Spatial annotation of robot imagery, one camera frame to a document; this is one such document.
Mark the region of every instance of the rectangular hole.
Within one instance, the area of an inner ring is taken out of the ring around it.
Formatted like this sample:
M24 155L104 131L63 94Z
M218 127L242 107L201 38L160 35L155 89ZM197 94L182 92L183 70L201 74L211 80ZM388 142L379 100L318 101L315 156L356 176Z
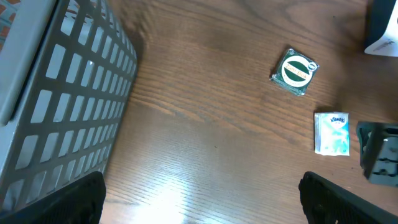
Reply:
M386 128L385 132L388 133L388 134L398 135L398 129L397 128Z
M131 77L134 75L135 72L136 72L136 64L134 63L134 64L132 65Z
M101 150L98 149L97 152L95 153L95 157L94 157L94 161L93 161L93 165L91 166L91 168L94 168L95 165L97 165L97 161L98 161L98 156L100 156L100 152Z
M119 49L119 46L115 43L113 46L113 50L112 50L111 63L114 63L114 60L116 59L116 55L118 54L118 49Z
M56 79L60 71L63 56L65 55L65 48L56 44L52 52L49 67L45 73L46 77Z
M35 110L32 114L31 123L41 123L44 120L44 116L47 112L47 108L49 107L49 102L51 99L51 91L41 90L39 93L39 97L36 101Z
M115 93L116 95L118 95L120 93L120 88L122 87L122 82L123 82L123 78L120 77L118 87L116 88L116 93Z
M109 49L111 48L112 44L112 38L110 36L106 37L105 44L104 44L104 50L102 51L102 57L106 58L109 53Z
M133 45L131 45L130 51L131 51L131 54L134 56L134 58L137 59L137 55L136 55L136 53L134 51L134 46Z
M128 41L127 35L126 35L126 33L124 32L124 30L122 30L122 34L123 34L123 37L124 37L124 40L125 40L125 41L122 40L122 42L123 42L124 44L126 44L126 47L127 47L127 42L129 42L129 41Z
M122 116L123 109L124 109L124 103L122 103L122 107L120 107L118 118Z
M91 97L90 99L88 99L86 111L83 115L83 121L87 121L88 118L90 118L91 112L93 111L94 102L95 98Z
M73 160L68 163L67 171L65 173L65 176L63 177L63 184L66 184L69 182L70 176L72 175L73 167L75 166L75 162L76 162L76 160Z
M95 138L94 138L94 141L93 141L93 146L95 146L98 143L98 139L100 138L101 131L102 131L102 126L100 126L97 129L97 133L95 134Z
M106 4L104 0L101 0L101 16L106 20Z
M124 80L123 88L122 88L122 91L120 92L121 96L124 94L124 91L126 90L126 85L127 85L127 80Z
M121 35L122 35L122 43L124 44L125 43L125 36L124 36L123 30L121 30Z
M46 171L39 172L33 178L32 186L30 187L29 195L26 198L26 203L33 202L39 197L40 190L42 189Z
M111 136L112 129L113 129L113 124L111 124L111 126L108 129L108 134L106 135L106 140L108 140L109 137Z
M94 131L95 131L95 128L90 128L90 130L88 131L87 138L86 138L86 143L85 143L85 146L84 146L85 149L87 149L88 146L90 146L91 139L93 138L93 135L94 135Z
M87 172L88 169L90 168L91 160L93 159L93 154L94 154L94 152L90 153L90 155L88 156L86 167L85 167L85 172Z
M114 101L111 106L111 111L109 112L108 119L110 119L113 115L114 107L116 106L116 102Z
M108 110L109 110L109 105L110 104L111 104L111 101L107 100L106 103L105 103L104 111L102 112L101 119L105 119L106 115L108 114Z
M67 154L67 152L69 150L70 142L72 141L72 137L73 137L73 131L67 131L65 133L58 157L61 157L61 156L64 156Z
M76 121L79 117L81 106L83 104L84 96L77 96L75 106L73 107L72 115L70 116L70 121Z
M47 136L47 140L45 142L40 162L48 161L51 158L55 148L55 143L57 143L57 139L58 139L58 133L51 133Z
M101 135L101 139L99 140L99 143L102 143L104 141L107 130L108 130L108 125L105 126L104 131L102 132Z
M30 164L38 138L38 135L26 136L24 143L22 143L21 152L19 154L15 170L25 168Z
M123 63L123 71L126 71L128 61L129 61L129 56L126 54L126 57L124 58L124 63Z
M97 74L95 75L93 89L98 89L101 83L102 74L104 73L104 68L102 66L98 66Z
M132 60L130 60L129 62L129 68L127 69L127 74L130 74L131 67L132 67Z
M119 58L118 58L118 63L116 64L116 66L117 66L118 68L119 68L120 65L122 64L123 56L124 56L124 51L123 51L123 50L120 50Z
M104 100L102 100L102 99L98 100L97 108L95 109L95 113L94 113L94 120L97 120L98 117L100 116L103 103L104 103Z
M73 83L75 82L76 74L79 69L81 62L81 56L78 54L73 54L72 61L70 62L70 67L67 75L67 82Z
M77 134L75 146L73 147L72 153L79 151L80 146L81 146L81 142L83 142L83 137L84 137L85 133L86 133L85 129L79 130L79 133Z
M83 74L83 78L81 79L81 86L87 86L88 81L90 80L91 73L93 72L94 63L90 60L87 61L86 69Z
M86 156L82 156L79 160L79 164L77 165L77 169L75 172L75 178L77 178L81 174L81 169L83 168L83 164L85 163Z
M114 138L114 135L116 134L116 130L118 129L118 124L114 126L113 132L112 132L112 138Z
M21 194L22 186L24 185L24 180L18 180L12 184L7 189L6 196L4 198L4 203L2 205L3 212L12 211L19 200Z
M112 73L111 73L111 71L108 70L105 75L105 80L104 80L104 84L102 86L102 91L106 91L108 89L108 85L109 85L111 76L112 76Z
M55 188L57 187L57 183L60 178L61 170L62 170L62 165L59 165L56 168L54 168L54 170L52 171L49 186L47 187L47 193L55 190Z
M112 14L112 12L110 11L109 12L109 26L113 29L114 28L114 26L113 26L113 14Z
M119 23L117 21L114 22L116 24L116 35L118 37L120 37L120 26Z
M98 51L98 47L100 46L100 42L101 42L103 33L104 33L104 30L101 27L98 27L97 32L95 33L95 36L94 36L93 45L91 46L91 50L95 53L97 53L97 51Z
M130 85L131 85L131 82L129 82L129 84L127 85L126 92L124 93L124 96L127 96L127 94L129 94Z
M83 26L81 27L78 39L79 43L81 43L82 45L86 45L88 34L90 33L92 26L93 18L89 14L86 14L85 21L83 23Z
M70 99L70 94L68 93L61 94L53 122L61 122L63 120L63 117L65 116L65 111L67 110L68 107L69 99Z
M110 145L108 146L108 151L106 152L106 157L105 157L105 159L108 159L108 158L109 158L109 153L111 152L111 149L112 149L112 144L110 144Z
M114 116L113 118L116 118L118 113L119 113L119 109L120 109L120 102L118 102L118 105L116 106L116 111L114 112Z
M65 17L63 18L61 31L66 34L70 35L73 29L73 25L76 21L76 16L79 12L80 6L74 1L70 0L68 5L68 10L65 13Z
M114 74L113 75L113 80L111 84L111 88L109 89L109 93L113 93L114 87L116 86L116 82L118 81L118 75Z
M102 160L104 159L104 154L106 152L106 146L102 149L101 151L101 155L99 157L99 161L98 162L102 162Z

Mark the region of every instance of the black device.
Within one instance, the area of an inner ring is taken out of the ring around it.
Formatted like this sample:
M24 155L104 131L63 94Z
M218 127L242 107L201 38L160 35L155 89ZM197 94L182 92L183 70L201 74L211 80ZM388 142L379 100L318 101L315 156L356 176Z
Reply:
M306 172L298 186L309 224L398 223L398 217L329 180Z
M106 188L101 172L92 172L22 210L0 218L0 224L97 224Z
M359 122L361 167L372 184L398 187L398 125Z

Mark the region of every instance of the wood grain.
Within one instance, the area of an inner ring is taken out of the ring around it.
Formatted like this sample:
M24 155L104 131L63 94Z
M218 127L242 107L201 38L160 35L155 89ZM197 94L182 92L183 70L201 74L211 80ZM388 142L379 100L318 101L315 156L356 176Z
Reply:
M366 0L110 2L139 72L106 174L102 223L305 223L312 170L398 214L359 166L358 121L398 120L396 58L363 54ZM292 46L305 96L269 81ZM350 157L313 152L313 112L350 115Z

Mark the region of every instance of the gray plastic basket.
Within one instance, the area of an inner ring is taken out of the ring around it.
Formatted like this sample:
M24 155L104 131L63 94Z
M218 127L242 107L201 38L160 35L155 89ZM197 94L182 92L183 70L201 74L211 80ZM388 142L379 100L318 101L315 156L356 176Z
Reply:
M104 172L137 58L104 0L25 0L0 53L0 214Z

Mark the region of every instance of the black object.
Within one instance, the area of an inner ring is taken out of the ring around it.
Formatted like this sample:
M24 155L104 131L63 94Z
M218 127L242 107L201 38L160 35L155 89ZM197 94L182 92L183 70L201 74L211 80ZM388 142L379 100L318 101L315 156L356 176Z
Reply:
M313 172L304 174L298 189L309 224L398 223L397 216Z
M366 23L365 48L378 41L386 32L397 0L375 0L369 6Z
M359 122L361 167L372 184L398 187L398 125Z
M92 172L28 207L0 218L0 223L99 223L105 200L101 172Z

